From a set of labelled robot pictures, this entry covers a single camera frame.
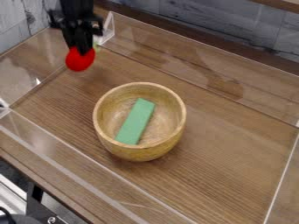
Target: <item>bowl rim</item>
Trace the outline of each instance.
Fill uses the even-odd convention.
[[[103,129],[99,127],[99,122],[97,122],[99,106],[103,103],[103,101],[105,100],[105,98],[108,97],[108,95],[111,95],[113,92],[116,92],[120,88],[125,88],[125,87],[136,86],[136,85],[139,85],[139,86],[140,85],[153,86],[156,88],[161,88],[163,90],[165,90],[175,97],[176,101],[180,104],[180,108],[181,108],[181,120],[180,120],[179,125],[177,125],[175,131],[172,132],[172,134],[165,139],[161,139],[160,141],[157,141],[155,143],[148,143],[148,144],[143,144],[143,145],[132,145],[132,144],[125,144],[125,143],[120,143],[119,141],[116,141],[113,138],[111,138],[105,134],[105,132],[103,131]],[[96,106],[93,108],[93,112],[92,112],[92,122],[93,122],[93,126],[95,126],[95,129],[96,129],[97,134],[108,142],[111,142],[113,145],[116,145],[119,147],[123,147],[123,148],[127,148],[127,149],[132,149],[132,150],[135,150],[135,149],[139,149],[139,150],[143,149],[143,150],[145,150],[148,148],[153,148],[155,146],[157,146],[157,145],[168,142],[169,139],[172,139],[180,133],[181,129],[184,128],[185,117],[187,117],[187,109],[185,109],[185,106],[184,106],[181,97],[168,87],[164,87],[163,85],[156,84],[156,83],[152,83],[152,82],[129,82],[129,83],[127,83],[124,85],[120,85],[119,87],[115,87],[115,88],[109,89],[103,94],[103,96],[99,98],[97,103],[96,103]]]

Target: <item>wooden bowl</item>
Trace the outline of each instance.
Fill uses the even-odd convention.
[[[155,103],[153,115],[137,145],[115,140],[137,98]],[[149,161],[163,156],[181,138],[185,107],[179,95],[149,82],[133,82],[111,89],[93,109],[93,125],[107,150],[129,161]]]

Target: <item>green block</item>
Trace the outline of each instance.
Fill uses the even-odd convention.
[[[155,112],[155,104],[137,98],[135,106],[127,116],[123,126],[116,134],[116,140],[123,144],[137,144],[144,133],[149,118]]]

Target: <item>red ball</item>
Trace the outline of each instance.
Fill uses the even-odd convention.
[[[73,46],[69,49],[69,53],[65,58],[67,67],[69,70],[80,72],[92,65],[95,58],[96,52],[93,48],[91,48],[89,51],[81,56],[77,47]]]

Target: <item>green sponge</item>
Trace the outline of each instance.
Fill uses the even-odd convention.
[[[137,144],[149,118],[155,111],[155,104],[137,98],[123,126],[116,134],[116,140],[123,144]]]

